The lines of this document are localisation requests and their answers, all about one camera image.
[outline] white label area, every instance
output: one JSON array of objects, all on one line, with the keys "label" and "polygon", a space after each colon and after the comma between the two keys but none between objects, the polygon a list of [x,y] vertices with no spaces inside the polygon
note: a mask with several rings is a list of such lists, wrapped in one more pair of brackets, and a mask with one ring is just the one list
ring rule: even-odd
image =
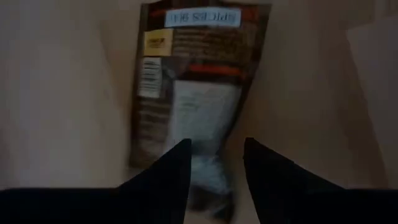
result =
[{"label": "white label area", "polygon": [[166,13],[165,27],[180,26],[226,26],[241,25],[241,10],[223,7],[196,7],[174,9]]},{"label": "white label area", "polygon": [[240,95],[240,87],[230,84],[177,80],[165,150],[190,138],[193,152],[214,154],[231,124]]},{"label": "white label area", "polygon": [[160,58],[143,58],[138,95],[148,98],[159,98],[161,90],[162,65]]}]

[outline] orange stripe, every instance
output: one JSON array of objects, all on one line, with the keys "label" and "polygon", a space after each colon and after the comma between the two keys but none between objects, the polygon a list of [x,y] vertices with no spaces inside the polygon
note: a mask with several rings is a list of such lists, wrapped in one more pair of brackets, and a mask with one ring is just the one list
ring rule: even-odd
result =
[{"label": "orange stripe", "polygon": [[158,9],[156,11],[153,11],[150,13],[150,16],[152,17],[157,17],[157,16],[163,16],[166,14],[166,11],[171,10],[171,9]]},{"label": "orange stripe", "polygon": [[220,75],[242,77],[243,79],[245,77],[240,69],[223,65],[190,65],[189,70],[193,72],[217,73]]}]

